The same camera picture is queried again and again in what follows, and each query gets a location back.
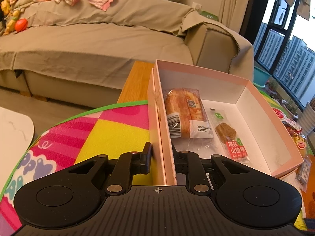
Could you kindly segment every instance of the wooden table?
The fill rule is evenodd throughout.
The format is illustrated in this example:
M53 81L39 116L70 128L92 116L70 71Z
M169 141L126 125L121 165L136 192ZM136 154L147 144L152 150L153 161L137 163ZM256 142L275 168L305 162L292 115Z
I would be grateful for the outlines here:
M123 86L117 103L147 100L147 90L154 64L136 61Z
M32 120L0 107L0 192L34 136Z

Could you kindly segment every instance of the sofa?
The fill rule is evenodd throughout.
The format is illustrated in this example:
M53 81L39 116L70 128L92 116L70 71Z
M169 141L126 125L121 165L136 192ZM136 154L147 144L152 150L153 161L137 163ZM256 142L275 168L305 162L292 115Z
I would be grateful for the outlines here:
M21 92L94 108L116 103L136 60L253 75L251 44L187 5L115 0L105 12L87 0L47 1L21 17L27 30L0 37L0 86Z

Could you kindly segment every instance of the colorful play mat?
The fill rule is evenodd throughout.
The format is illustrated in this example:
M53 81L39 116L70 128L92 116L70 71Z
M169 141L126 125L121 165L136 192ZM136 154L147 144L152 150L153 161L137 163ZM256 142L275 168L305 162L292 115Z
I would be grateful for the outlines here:
M45 131L13 170L0 194L0 235L9 236L21 227L13 199L23 185L98 154L117 159L125 152L141 152L147 141L147 101L94 109ZM151 185L152 177L136 175L133 184Z

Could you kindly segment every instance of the curtain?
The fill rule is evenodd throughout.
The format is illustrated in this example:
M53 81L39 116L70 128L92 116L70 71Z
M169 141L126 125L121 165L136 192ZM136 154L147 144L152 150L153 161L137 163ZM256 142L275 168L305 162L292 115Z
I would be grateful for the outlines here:
M219 21L239 33L244 19L248 0L222 0Z

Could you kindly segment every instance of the qr code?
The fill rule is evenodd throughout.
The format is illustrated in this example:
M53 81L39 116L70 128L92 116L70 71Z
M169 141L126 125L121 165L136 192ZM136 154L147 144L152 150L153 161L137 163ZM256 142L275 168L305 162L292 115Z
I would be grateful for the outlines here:
M188 106L189 106L189 107L192 107L192 108L195 108L195 107L196 107L195 101L192 101L192 100L188 100L188 99L187 99L187 102L188 102Z

